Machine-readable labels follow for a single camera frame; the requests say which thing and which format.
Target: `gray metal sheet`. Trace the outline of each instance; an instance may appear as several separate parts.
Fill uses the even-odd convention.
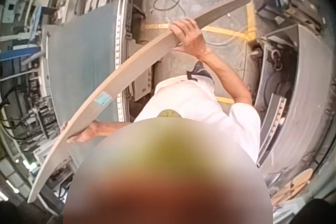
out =
[[[114,70],[118,2],[75,18],[49,39],[49,76],[58,123],[71,119],[86,98]],[[113,101],[98,120],[117,121]],[[78,167],[99,139],[74,144],[70,155]]]
[[[261,166],[265,174],[296,165],[309,146],[319,141],[326,124],[334,57],[332,51],[305,27],[298,25],[299,55],[295,88],[285,123]]]

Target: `hand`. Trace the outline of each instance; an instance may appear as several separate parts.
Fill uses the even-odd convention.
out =
[[[206,47],[203,34],[195,20],[190,18],[178,20],[171,23],[170,29],[182,44],[174,48],[175,51],[185,52],[195,56],[199,60],[202,60],[210,51]]]
[[[60,131],[62,132],[66,127],[67,127],[68,122],[65,122]],[[72,143],[72,142],[86,142],[91,140],[92,138],[97,136],[97,131],[98,131],[98,122],[97,121],[93,121],[85,130],[83,130],[82,132],[80,132],[79,134],[70,137],[69,139],[67,139],[68,143]]]

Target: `yellow line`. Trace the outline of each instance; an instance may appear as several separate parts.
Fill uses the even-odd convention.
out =
[[[167,29],[169,27],[169,24],[146,24],[144,26],[145,29]],[[229,36],[235,36],[238,38],[242,38],[245,40],[250,40],[251,38],[239,31],[232,31],[228,29],[223,29],[223,28],[218,28],[218,27],[213,27],[213,26],[206,26],[202,29],[202,31],[208,31],[210,33],[216,33],[216,34],[224,34],[224,35],[229,35]]]
[[[225,97],[216,97],[218,102],[222,102],[222,103],[227,103],[227,104],[232,104],[235,101],[231,98],[225,98]]]
[[[253,1],[251,1],[250,3],[248,3],[246,5],[247,8],[247,34],[248,37],[250,38],[250,40],[253,40],[256,38],[256,20],[255,20],[255,16],[254,16],[254,5],[253,5]]]

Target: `man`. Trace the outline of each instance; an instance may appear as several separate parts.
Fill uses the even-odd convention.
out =
[[[250,92],[242,79],[206,47],[202,32],[194,20],[186,18],[176,21],[170,29],[181,42],[174,50],[192,55],[198,62],[186,76],[160,82],[155,88],[155,95],[135,122],[157,116],[181,116],[212,124],[223,132],[223,139],[236,141],[256,162],[260,143],[260,118],[252,107]],[[214,82],[202,63],[213,70],[235,101],[229,115],[218,104],[214,96]],[[108,136],[128,124],[130,123],[94,121],[69,141],[85,142],[95,136]]]

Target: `white shirt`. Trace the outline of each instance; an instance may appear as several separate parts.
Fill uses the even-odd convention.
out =
[[[140,112],[136,121],[155,118],[163,110],[176,111],[183,118],[215,125],[226,139],[236,141],[257,162],[260,146],[260,117],[250,105],[234,103],[225,114],[214,95],[210,78],[193,76],[170,78],[160,82],[154,96]]]

